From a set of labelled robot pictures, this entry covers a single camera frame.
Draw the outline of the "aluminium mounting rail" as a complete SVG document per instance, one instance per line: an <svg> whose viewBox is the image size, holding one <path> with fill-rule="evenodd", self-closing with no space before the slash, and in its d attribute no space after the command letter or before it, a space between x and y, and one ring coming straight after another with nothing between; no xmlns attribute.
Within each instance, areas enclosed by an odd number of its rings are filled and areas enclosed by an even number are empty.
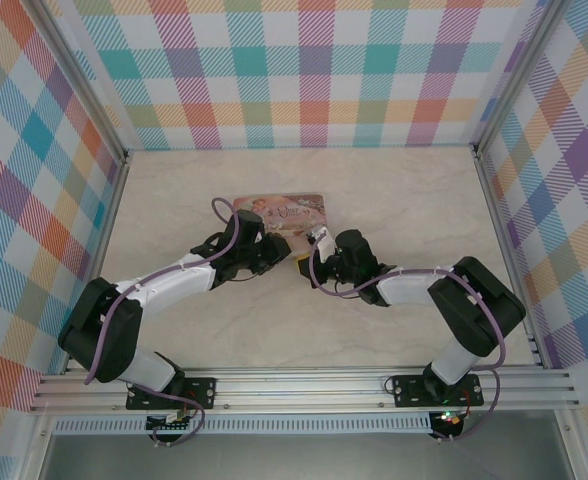
<svg viewBox="0 0 588 480"><path fill-rule="evenodd" d="M410 412L427 411L417 395L408 395L397 379L418 375L418 368L214 368L187 371L189 378L214 381L214 414L389 413L398 398ZM125 383L90 384L72 366L43 377L30 411L33 414L126 413ZM567 410L581 400L570 374L539 366L508 366L496 374L478 372L457 391L455 403L481 412L490 405L504 411Z"/></svg>

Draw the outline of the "right controller board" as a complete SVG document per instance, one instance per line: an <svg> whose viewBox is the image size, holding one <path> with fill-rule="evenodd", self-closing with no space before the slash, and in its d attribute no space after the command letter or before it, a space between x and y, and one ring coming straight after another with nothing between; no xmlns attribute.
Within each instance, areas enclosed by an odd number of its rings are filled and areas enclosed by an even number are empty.
<svg viewBox="0 0 588 480"><path fill-rule="evenodd" d="M430 414L433 428L444 428L462 424L467 414L462 411L441 411Z"/></svg>

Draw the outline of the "right aluminium corner post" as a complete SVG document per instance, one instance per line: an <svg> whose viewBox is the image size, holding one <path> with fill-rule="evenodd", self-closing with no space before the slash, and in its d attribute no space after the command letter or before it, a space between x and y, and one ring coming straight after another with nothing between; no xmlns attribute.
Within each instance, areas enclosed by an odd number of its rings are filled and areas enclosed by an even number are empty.
<svg viewBox="0 0 588 480"><path fill-rule="evenodd" d="M523 0L497 57L496 79L482 97L483 111L470 137L470 148L476 157L498 134L570 4L571 0Z"/></svg>

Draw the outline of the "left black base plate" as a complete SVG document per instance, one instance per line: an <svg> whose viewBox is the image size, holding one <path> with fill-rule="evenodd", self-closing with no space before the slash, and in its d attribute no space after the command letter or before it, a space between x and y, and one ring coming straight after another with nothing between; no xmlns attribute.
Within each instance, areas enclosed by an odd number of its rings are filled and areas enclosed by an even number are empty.
<svg viewBox="0 0 588 480"><path fill-rule="evenodd" d="M139 386L128 387L125 408L127 410L178 410L185 407L180 400L167 398L167 395L186 398L200 404L204 409L212 409L216 393L215 378L180 378L172 380L159 393L149 393Z"/></svg>

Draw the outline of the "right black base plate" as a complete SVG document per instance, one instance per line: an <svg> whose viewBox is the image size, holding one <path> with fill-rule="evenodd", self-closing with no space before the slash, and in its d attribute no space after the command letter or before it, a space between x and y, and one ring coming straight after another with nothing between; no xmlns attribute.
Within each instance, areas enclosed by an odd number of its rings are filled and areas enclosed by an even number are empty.
<svg viewBox="0 0 588 480"><path fill-rule="evenodd" d="M474 374L465 375L455 385L440 381L431 385L422 375L395 375L392 392L397 408L477 407L485 403L479 377Z"/></svg>

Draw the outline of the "aluminium corner post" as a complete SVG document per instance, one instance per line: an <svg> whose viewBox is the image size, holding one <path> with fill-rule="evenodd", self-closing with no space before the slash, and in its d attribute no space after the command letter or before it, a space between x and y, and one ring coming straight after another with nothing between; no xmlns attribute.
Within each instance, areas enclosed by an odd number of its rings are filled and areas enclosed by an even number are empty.
<svg viewBox="0 0 588 480"><path fill-rule="evenodd" d="M470 148L476 157L498 134L570 4L571 0L523 0L497 57L496 79L482 97L483 111L470 137Z"/></svg>
<svg viewBox="0 0 588 480"><path fill-rule="evenodd" d="M52 51L61 71L79 97L102 139L120 162L125 163L128 157L127 149L118 137L73 49L68 45L45 1L21 0L21 3Z"/></svg>

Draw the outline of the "left aluminium corner post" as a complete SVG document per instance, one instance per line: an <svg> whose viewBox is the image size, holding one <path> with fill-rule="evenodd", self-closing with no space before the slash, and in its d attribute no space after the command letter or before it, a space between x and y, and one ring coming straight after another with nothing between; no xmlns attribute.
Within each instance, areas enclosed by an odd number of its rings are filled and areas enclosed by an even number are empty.
<svg viewBox="0 0 588 480"><path fill-rule="evenodd" d="M21 3L52 51L61 71L79 97L102 139L120 162L125 163L128 157L127 149L118 137L73 49L68 45L45 1L21 0Z"/></svg>

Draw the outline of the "left aluminium side rail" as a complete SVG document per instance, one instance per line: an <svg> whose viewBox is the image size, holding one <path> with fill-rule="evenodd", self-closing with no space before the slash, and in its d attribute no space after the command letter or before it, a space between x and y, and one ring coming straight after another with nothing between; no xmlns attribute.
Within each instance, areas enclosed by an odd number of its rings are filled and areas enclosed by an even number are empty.
<svg viewBox="0 0 588 480"><path fill-rule="evenodd" d="M58 335L58 346L71 360L75 360L86 370L91 369L94 350L100 335L101 307L97 305L105 301L110 290L114 290L114 287L109 286L108 281L100 279L100 274L125 189L132 156L132 151L124 151L119 160L111 200L101 220L97 250L90 262L87 281Z"/></svg>

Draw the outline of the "left controller board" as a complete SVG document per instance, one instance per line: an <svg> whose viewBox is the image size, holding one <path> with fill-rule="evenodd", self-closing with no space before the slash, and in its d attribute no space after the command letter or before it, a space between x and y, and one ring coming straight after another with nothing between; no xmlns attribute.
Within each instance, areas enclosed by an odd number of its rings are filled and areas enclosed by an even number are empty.
<svg viewBox="0 0 588 480"><path fill-rule="evenodd" d="M152 433L176 432L177 434L187 433L195 425L191 416L179 417L177 414L149 415L145 419L145 430Z"/></svg>

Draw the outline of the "grey metal shelf panel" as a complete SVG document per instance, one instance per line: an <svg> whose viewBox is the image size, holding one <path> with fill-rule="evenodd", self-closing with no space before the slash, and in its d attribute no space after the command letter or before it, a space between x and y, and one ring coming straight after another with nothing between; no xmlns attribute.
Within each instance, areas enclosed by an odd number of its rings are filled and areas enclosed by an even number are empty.
<svg viewBox="0 0 588 480"><path fill-rule="evenodd" d="M39 480L574 480L556 445L437 444L421 435L57 436Z"/></svg>

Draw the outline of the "pink illustrated tin box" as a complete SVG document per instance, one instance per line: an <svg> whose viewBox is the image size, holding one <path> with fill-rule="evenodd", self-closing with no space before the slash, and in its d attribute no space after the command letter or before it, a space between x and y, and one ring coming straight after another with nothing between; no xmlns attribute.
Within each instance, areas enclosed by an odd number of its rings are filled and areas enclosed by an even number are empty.
<svg viewBox="0 0 588 480"><path fill-rule="evenodd" d="M260 194L237 197L236 209L260 216L269 233L300 236L327 225L324 198L320 194Z"/></svg>

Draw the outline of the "controller board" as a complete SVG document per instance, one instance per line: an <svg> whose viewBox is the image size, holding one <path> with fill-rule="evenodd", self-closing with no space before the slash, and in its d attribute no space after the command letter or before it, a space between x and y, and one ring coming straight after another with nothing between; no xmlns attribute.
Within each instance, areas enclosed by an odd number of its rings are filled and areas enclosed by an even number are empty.
<svg viewBox="0 0 588 480"><path fill-rule="evenodd" d="M191 416L179 417L177 414L149 415L145 419L145 430L152 433L176 432L177 434L187 433L195 425Z"/></svg>
<svg viewBox="0 0 588 480"><path fill-rule="evenodd" d="M462 411L441 411L430 414L433 428L444 428L462 424L467 414Z"/></svg>

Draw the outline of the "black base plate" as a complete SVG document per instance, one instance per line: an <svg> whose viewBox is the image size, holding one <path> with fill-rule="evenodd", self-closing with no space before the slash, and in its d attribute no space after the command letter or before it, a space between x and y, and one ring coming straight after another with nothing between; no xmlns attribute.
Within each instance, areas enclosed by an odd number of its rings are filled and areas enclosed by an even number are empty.
<svg viewBox="0 0 588 480"><path fill-rule="evenodd" d="M159 393L149 393L139 386L128 387L125 408L127 410L178 410L185 407L180 400L167 398L167 395L186 398L200 404L204 409L212 409L216 393L215 378L180 378L172 380Z"/></svg>
<svg viewBox="0 0 588 480"><path fill-rule="evenodd" d="M392 392L397 408L477 407L485 403L479 377L474 374L465 375L455 385L440 381L431 385L422 375L395 375Z"/></svg>

